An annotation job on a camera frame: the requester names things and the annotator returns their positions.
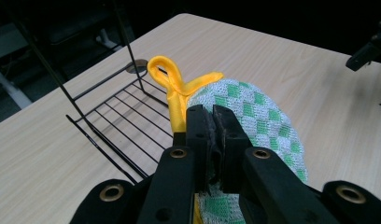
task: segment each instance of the green and white checkered fabric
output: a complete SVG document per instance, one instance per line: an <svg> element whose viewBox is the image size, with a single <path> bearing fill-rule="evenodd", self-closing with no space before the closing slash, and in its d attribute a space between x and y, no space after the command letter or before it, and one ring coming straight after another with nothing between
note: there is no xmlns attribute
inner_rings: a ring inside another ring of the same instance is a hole
<svg viewBox="0 0 381 224"><path fill-rule="evenodd" d="M254 147L273 150L304 183L307 170L303 145L289 118L259 88L224 78L192 95L188 107L203 105L210 113L213 105L230 108ZM224 194L219 183L211 186L211 195L199 194L197 200L204 223L245 223L237 194Z"/></svg>

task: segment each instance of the yellow ribbon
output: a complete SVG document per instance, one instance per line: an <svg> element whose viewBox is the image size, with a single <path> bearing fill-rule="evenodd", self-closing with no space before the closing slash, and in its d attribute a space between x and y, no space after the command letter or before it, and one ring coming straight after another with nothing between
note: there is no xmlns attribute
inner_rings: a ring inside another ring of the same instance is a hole
<svg viewBox="0 0 381 224"><path fill-rule="evenodd" d="M173 133L184 133L186 131L188 99L203 86L223 78L222 73L212 72L184 83L176 64L162 55L149 60L147 69L152 78L167 89L167 102Z"/></svg>

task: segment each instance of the chair leg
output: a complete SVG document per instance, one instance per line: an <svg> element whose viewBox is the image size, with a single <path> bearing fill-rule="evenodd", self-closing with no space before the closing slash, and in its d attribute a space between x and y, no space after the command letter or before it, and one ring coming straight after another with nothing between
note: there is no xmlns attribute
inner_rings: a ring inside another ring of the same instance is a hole
<svg viewBox="0 0 381 224"><path fill-rule="evenodd" d="M119 44L109 39L108 34L106 33L106 29L100 30L99 35L96 37L96 40L98 43L102 44L108 49L112 49L114 51L122 49L122 47Z"/></svg>

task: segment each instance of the light wood tabletop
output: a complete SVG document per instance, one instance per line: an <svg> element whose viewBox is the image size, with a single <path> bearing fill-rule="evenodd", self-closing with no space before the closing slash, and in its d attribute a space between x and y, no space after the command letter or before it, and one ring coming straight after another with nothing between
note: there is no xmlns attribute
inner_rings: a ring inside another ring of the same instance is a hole
<svg viewBox="0 0 381 224"><path fill-rule="evenodd" d="M349 55L190 14L131 46L136 59L171 58L185 80L220 71L259 87L298 132L309 186L322 190L328 181L345 180L381 199L381 63L354 72L346 67ZM130 61L121 49L65 87L76 95ZM115 77L80 108L104 101L130 75ZM126 179L66 115L78 117L57 89L0 123L0 223L68 223L94 186ZM170 132L168 121L161 126ZM158 134L155 139L171 144Z"/></svg>

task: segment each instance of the metal wire rack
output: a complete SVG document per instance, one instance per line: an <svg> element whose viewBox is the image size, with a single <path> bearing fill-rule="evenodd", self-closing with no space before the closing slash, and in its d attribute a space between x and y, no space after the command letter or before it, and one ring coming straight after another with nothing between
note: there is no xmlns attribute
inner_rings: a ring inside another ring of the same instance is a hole
<svg viewBox="0 0 381 224"><path fill-rule="evenodd" d="M118 9L116 13L120 25L120 40L128 49L131 61L75 97L67 91L34 40L27 38L27 41L79 114L77 119L68 115L66 117L113 165L136 184L155 172L163 151L172 145L173 135L168 105L164 102L165 91L147 76L148 61L134 58ZM78 100L123 73L127 73L126 78L131 80L126 82L126 86L95 108L87 112L80 109Z"/></svg>

